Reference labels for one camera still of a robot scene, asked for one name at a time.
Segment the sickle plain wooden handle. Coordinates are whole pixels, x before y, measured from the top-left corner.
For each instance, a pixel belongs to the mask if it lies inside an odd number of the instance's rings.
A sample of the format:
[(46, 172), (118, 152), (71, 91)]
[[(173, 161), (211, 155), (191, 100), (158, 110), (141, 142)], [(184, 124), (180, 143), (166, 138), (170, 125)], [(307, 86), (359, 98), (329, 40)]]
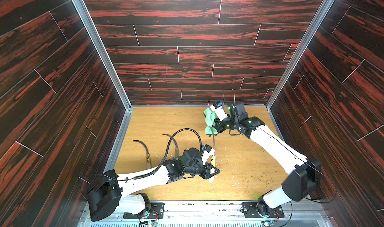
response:
[[(163, 135), (169, 137), (170, 139), (172, 139), (172, 136), (169, 135), (169, 134), (163, 133)], [(172, 139), (172, 141), (173, 141), (173, 143), (175, 145), (175, 158), (178, 158), (180, 156), (178, 143), (177, 143), (177, 141), (175, 139)]]

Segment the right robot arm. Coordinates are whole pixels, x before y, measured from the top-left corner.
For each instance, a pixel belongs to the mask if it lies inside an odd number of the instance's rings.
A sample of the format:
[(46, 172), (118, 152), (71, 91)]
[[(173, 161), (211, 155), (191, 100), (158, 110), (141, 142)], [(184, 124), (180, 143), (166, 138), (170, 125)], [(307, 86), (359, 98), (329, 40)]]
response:
[(204, 111), (206, 134), (236, 130), (260, 145), (288, 174), (279, 187), (259, 197), (256, 209), (261, 217), (270, 217), (283, 204), (301, 201), (318, 187), (320, 161), (309, 160), (275, 135), (261, 119), (249, 117), (243, 103), (229, 105), (228, 110), (227, 114), (222, 103), (215, 103)]

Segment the sickle with yellow label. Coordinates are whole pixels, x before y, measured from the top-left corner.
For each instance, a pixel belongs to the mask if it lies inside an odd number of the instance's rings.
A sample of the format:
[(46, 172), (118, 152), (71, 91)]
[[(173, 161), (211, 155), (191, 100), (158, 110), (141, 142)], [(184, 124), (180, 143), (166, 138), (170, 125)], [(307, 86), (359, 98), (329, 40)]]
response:
[[(212, 134), (212, 137), (213, 137), (213, 149), (215, 149), (215, 145), (216, 145), (216, 143), (215, 143), (215, 135)], [(215, 156), (215, 153), (211, 156), (211, 165), (212, 165), (213, 167), (215, 167), (215, 165), (216, 165), (216, 156)], [(214, 174), (214, 173), (215, 173), (215, 169), (212, 168), (210, 174)], [(211, 178), (209, 179), (209, 182), (210, 182), (210, 183), (213, 183), (213, 182), (214, 182), (214, 177), (211, 177)]]

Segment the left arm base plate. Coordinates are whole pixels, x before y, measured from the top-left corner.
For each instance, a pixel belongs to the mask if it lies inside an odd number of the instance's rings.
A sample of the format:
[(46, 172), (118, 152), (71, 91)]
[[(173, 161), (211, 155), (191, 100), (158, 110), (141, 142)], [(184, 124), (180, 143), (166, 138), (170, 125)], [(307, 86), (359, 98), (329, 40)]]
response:
[(146, 219), (146, 220), (157, 220), (164, 217), (165, 203), (162, 202), (151, 202), (151, 207), (145, 207), (144, 210), (134, 215), (132, 213), (124, 213), (123, 219)]

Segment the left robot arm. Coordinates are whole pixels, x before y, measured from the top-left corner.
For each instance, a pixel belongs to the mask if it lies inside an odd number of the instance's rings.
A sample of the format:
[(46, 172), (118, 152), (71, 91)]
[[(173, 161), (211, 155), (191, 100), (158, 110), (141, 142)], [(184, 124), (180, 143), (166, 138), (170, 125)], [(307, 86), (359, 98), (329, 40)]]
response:
[(148, 196), (142, 190), (180, 181), (185, 175), (210, 179), (220, 173), (207, 162), (214, 154), (215, 149), (205, 145), (202, 150), (185, 150), (182, 156), (166, 160), (159, 169), (119, 175), (115, 170), (109, 170), (99, 175), (86, 190), (91, 221), (97, 222), (112, 215), (120, 201), (128, 203), (128, 213), (146, 216), (151, 207)]

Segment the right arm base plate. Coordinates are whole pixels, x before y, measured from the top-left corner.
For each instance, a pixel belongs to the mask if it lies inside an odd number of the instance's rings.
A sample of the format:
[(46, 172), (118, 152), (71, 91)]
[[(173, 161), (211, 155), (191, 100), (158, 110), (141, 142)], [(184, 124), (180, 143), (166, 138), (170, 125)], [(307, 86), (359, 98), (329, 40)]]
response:
[(283, 218), (285, 216), (281, 206), (271, 209), (264, 203), (259, 202), (243, 202), (240, 212), (244, 214), (245, 218)]

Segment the green microfibre rag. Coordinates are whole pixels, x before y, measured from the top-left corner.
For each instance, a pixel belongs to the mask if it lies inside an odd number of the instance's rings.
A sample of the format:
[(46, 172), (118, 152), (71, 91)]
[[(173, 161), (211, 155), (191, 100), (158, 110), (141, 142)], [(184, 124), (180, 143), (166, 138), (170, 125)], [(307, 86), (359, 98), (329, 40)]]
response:
[(205, 134), (206, 135), (217, 135), (218, 131), (215, 129), (215, 119), (216, 119), (216, 113), (213, 112), (210, 108), (205, 109), (204, 111), (205, 115), (205, 123), (207, 127), (205, 128)]

